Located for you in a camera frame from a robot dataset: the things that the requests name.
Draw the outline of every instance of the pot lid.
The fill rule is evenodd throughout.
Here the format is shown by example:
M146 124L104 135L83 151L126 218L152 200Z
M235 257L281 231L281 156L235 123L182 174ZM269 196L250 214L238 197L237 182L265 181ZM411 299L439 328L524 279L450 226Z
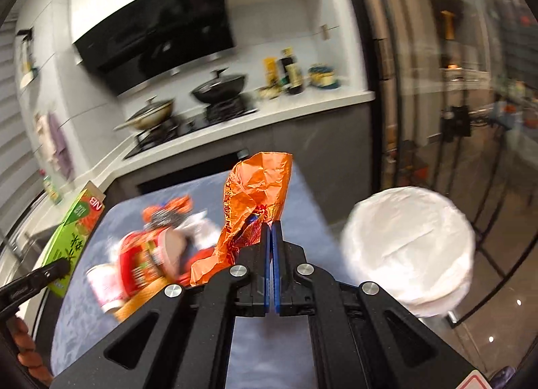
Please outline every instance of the pot lid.
M133 121L136 118L140 118L140 117L143 117L143 116L153 114L154 112L160 110L161 108L164 108L164 107L170 105L173 102L173 100L156 100L156 101L154 101L154 99L156 97L157 96L153 96L153 97L149 98L148 100L146 100L147 105L144 106L144 108L139 109L138 111L136 111L131 117L129 117L127 119L127 122Z
M222 74L227 69L227 67L224 68L217 68L217 70L212 70L212 73L215 75L215 77L207 82L204 82L201 85L198 85L193 92L196 93L205 93L206 91L210 90L212 87L215 87L217 85L232 82L239 78L244 78L245 75L243 74Z

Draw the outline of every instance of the white countertop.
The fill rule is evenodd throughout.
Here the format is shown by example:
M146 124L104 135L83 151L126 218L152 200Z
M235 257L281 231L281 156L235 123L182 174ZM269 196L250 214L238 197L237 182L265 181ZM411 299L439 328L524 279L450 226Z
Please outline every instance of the white countertop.
M100 190L104 191L114 179L122 175L201 145L284 120L368 102L373 98L372 91L354 91L346 86L336 90L320 90L307 87L305 91L298 95L282 95L267 101L258 100L255 102L258 107L258 111L255 113L186 134L124 160L125 155L136 145L133 135L101 160L91 172L77 178L69 186L64 186L64 199L59 205L54 205L48 198L44 199L23 223L21 236L24 232L33 235L58 224L88 180L91 180ZM41 266L42 257L37 261L34 268ZM0 284L4 284L9 280L10 274L12 275L14 272L14 267L14 260L5 256L0 265ZM43 295L44 291L24 303L18 313L30 328L33 327L36 320Z

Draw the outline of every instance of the soy sauce bottle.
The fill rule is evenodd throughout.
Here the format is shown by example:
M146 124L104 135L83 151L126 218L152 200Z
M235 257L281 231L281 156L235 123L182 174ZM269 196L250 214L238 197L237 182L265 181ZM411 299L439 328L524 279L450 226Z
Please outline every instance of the soy sauce bottle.
M289 94L299 94L303 91L303 78L301 69L293 56L291 47L285 48L282 53L284 57L280 60L284 70L284 83L289 84Z

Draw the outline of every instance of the black wok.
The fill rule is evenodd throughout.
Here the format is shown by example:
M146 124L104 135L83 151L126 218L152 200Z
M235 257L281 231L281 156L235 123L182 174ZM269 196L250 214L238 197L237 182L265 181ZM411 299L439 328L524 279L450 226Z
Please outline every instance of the black wok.
M213 103L223 102L236 97L246 84L246 74L221 75L225 68L213 70L215 77L196 87L190 93L200 102Z

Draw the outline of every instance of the gas stove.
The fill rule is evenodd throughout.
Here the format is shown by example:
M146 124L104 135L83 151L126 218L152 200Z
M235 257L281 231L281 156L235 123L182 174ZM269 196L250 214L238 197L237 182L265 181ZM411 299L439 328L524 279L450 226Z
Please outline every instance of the gas stove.
M123 159L127 160L167 141L178 139L181 136L233 118L255 113L257 110L250 96L243 93L234 99L209 105L203 113L194 117L183 118L179 115L173 115L160 125L137 134L137 145Z

